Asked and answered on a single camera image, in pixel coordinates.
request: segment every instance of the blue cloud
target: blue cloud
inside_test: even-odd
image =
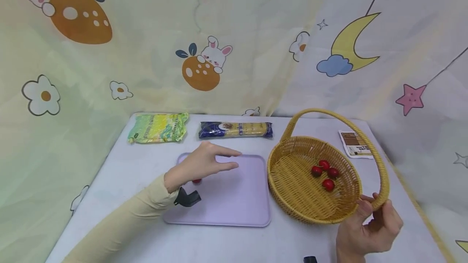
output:
[[[332,55],[327,60],[322,60],[317,64],[317,70],[326,73],[330,78],[338,74],[345,75],[351,69],[352,64],[349,63],[349,59],[339,54]]]

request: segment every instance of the wicker basket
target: wicker basket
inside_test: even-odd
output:
[[[378,198],[372,203],[377,210],[387,199],[390,190],[385,165],[369,138],[352,122],[329,110],[303,110],[290,120],[280,142],[268,158],[268,184],[277,204],[291,217],[304,223],[334,224],[354,213],[356,200],[362,194],[361,180],[349,159],[330,144],[307,136],[291,136],[298,119],[309,112],[333,116],[348,125],[369,147],[380,175]],[[335,189],[327,192],[321,186],[327,178],[313,177],[312,166],[327,160],[338,169]]]

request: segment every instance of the sleeve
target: sleeve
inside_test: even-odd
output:
[[[147,188],[120,205],[99,222],[71,250],[62,263],[110,262],[132,237],[147,228],[160,215],[173,206],[179,190],[168,193],[164,175],[156,178]]]

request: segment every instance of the pink star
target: pink star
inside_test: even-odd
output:
[[[423,94],[426,85],[422,87],[413,88],[410,85],[404,84],[404,94],[395,102],[403,106],[403,115],[406,116],[413,108],[424,108],[421,95]]]

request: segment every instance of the green snack package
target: green snack package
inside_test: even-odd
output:
[[[129,143],[153,143],[180,141],[187,132],[185,122],[188,113],[139,114],[135,126],[128,135]]]

